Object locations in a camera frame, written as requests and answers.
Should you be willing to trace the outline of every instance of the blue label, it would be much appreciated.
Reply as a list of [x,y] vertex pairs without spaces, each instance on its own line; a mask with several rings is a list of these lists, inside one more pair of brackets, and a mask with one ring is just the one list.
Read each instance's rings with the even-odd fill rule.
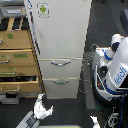
[[124,68],[120,68],[120,72],[117,74],[117,77],[114,78],[115,82],[119,85],[123,78],[125,77],[125,74],[126,74],[126,70]]

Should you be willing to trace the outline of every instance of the white refrigerator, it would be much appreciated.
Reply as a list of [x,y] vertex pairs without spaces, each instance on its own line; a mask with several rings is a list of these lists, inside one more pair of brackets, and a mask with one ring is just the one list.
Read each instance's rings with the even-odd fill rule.
[[92,0],[24,0],[48,99],[77,98]]

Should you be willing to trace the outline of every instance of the white sticker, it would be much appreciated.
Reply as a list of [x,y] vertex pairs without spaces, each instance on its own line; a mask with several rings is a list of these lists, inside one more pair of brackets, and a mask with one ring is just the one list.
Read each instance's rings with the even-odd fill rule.
[[49,17],[49,5],[47,3],[38,3],[37,8],[39,17]]

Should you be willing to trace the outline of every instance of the drawer handle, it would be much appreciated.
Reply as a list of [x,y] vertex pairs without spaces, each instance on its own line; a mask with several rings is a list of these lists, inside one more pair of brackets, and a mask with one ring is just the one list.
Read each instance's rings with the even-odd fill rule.
[[15,75],[16,71],[14,72],[7,72],[7,73],[0,73],[0,75]]
[[5,86],[1,87],[1,92],[19,92],[19,86],[17,90],[4,90]]
[[0,61],[0,64],[4,64],[4,63],[8,63],[9,59],[7,59],[7,61]]
[[2,40],[0,40],[0,44],[2,44]]
[[50,62],[51,64],[54,64],[54,65],[57,65],[57,66],[64,66],[64,65],[66,65],[66,64],[69,64],[69,63],[71,63],[70,61],[68,61],[68,62],[65,62],[65,63],[63,63],[63,64],[59,64],[59,63],[56,63],[56,62]]
[[68,83],[70,81],[69,80],[65,80],[65,81],[52,81],[52,82],[54,82],[56,84],[66,84],[66,83]]

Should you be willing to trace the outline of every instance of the wooden drawer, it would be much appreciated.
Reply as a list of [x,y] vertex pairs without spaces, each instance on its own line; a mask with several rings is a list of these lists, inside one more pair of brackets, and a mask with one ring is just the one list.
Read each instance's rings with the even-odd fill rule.
[[34,81],[0,82],[0,93],[40,92],[38,77]]
[[38,62],[42,72],[42,78],[69,78],[80,76],[82,59],[48,60]]
[[32,50],[1,50],[0,66],[35,65]]
[[0,42],[0,49],[31,48],[26,30],[0,32]]
[[0,67],[0,77],[15,77],[15,76],[35,76],[38,75],[36,65],[33,66],[15,66],[15,67]]
[[48,99],[77,98],[79,79],[44,79]]

